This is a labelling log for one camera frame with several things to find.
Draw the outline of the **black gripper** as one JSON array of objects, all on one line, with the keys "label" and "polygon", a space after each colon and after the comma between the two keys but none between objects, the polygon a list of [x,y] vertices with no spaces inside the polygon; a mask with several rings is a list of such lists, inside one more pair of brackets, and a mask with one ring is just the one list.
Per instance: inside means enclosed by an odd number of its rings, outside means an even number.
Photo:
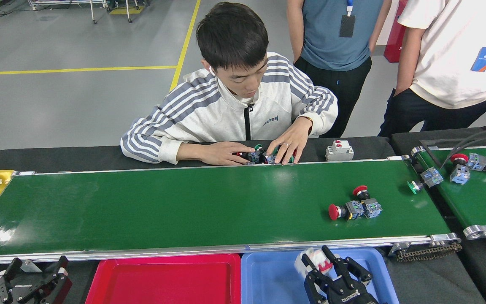
[{"label": "black gripper", "polygon": [[[303,252],[301,254],[303,286],[311,304],[378,304],[378,300],[367,291],[372,274],[353,258],[336,258],[327,246],[322,252]],[[332,269],[339,278],[329,285],[321,285]],[[344,288],[338,294],[333,288]]]}]

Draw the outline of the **seated person's left hand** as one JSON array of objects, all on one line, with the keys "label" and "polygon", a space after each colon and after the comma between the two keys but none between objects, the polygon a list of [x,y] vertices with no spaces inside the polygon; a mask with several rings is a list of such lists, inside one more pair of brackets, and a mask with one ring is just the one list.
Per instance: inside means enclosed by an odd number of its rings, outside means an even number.
[{"label": "seated person's left hand", "polygon": [[278,147],[275,163],[288,164],[293,156],[293,163],[297,164],[307,144],[312,126],[313,121],[307,116],[298,117],[284,133],[270,143],[266,154],[272,154],[274,148]]}]

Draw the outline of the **seated person's right hand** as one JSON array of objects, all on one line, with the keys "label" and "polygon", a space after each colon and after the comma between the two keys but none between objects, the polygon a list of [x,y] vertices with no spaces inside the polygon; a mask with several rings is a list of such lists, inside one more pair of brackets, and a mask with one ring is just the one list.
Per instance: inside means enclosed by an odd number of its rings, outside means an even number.
[{"label": "seated person's right hand", "polygon": [[232,166],[248,162],[238,153],[251,153],[255,149],[240,143],[224,141],[200,146],[198,151],[201,162],[215,166]]}]

